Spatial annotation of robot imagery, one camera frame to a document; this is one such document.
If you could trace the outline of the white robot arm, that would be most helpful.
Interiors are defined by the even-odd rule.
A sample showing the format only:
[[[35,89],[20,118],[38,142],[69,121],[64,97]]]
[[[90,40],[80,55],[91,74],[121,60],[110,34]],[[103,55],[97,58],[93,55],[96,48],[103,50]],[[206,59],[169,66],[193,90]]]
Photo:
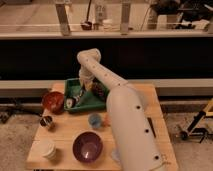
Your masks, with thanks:
[[[86,85],[97,78],[108,90],[106,109],[123,171],[166,171],[151,126],[145,99],[126,79],[100,64],[98,49],[80,51],[79,77]]]

